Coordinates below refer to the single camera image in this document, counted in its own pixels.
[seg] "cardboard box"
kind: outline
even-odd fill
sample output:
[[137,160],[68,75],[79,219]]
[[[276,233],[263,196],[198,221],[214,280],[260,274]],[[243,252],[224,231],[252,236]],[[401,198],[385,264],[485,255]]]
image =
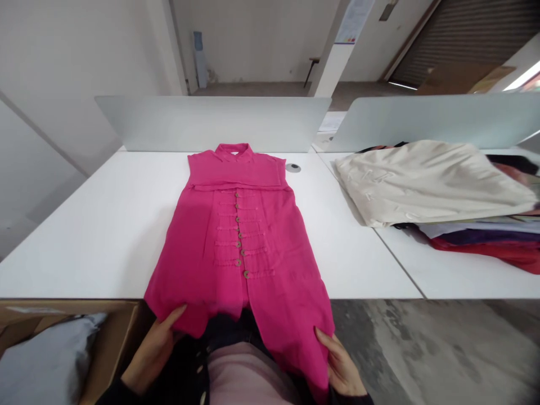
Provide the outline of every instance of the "cardboard box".
[[93,405],[135,354],[155,317],[144,302],[126,300],[0,300],[0,357],[44,329],[80,314],[105,312],[91,349],[79,405]]
[[417,96],[485,93],[515,67],[452,62],[433,68],[416,91]]

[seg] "concrete floor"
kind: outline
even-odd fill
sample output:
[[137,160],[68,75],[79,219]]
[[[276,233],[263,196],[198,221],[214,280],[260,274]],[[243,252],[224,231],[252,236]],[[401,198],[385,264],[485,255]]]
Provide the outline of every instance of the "concrete floor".
[[[199,89],[194,96],[236,96],[236,97],[305,97],[309,86],[303,88],[301,82],[257,82],[257,83],[211,83]],[[347,111],[358,97],[411,96],[413,90],[388,83],[339,82],[332,95],[329,111]]]
[[336,334],[375,404],[540,399],[540,301],[334,300]]

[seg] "white desk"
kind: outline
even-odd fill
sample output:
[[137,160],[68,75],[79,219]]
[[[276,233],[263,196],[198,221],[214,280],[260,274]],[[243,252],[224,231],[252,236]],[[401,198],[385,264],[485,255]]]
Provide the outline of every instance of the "white desk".
[[[187,153],[117,152],[0,263],[2,298],[142,298],[189,167]],[[275,154],[287,172],[330,298],[421,298],[358,225],[317,154]]]
[[[508,149],[486,154],[522,154],[538,162],[531,152]],[[336,178],[333,162],[351,153],[318,154]],[[489,256],[434,249],[414,230],[393,227],[375,230],[388,249],[429,299],[540,298],[540,276]]]

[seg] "pink dress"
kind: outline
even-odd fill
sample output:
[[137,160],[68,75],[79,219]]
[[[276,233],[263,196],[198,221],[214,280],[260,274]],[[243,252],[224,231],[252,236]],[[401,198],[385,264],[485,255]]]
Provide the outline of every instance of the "pink dress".
[[187,303],[174,327],[195,338],[217,313],[238,319],[250,307],[278,365],[303,375],[325,403],[328,352],[314,327],[331,336],[334,321],[285,161],[253,153],[247,143],[188,159],[190,179],[146,302],[160,320]]

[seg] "black sleeve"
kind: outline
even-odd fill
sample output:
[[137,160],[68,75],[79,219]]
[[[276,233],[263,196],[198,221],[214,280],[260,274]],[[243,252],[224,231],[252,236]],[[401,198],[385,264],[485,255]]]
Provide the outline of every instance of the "black sleeve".
[[115,380],[97,400],[96,405],[138,405],[141,397],[131,391],[121,379]]
[[363,397],[346,397],[330,387],[329,405],[375,405],[369,394]]

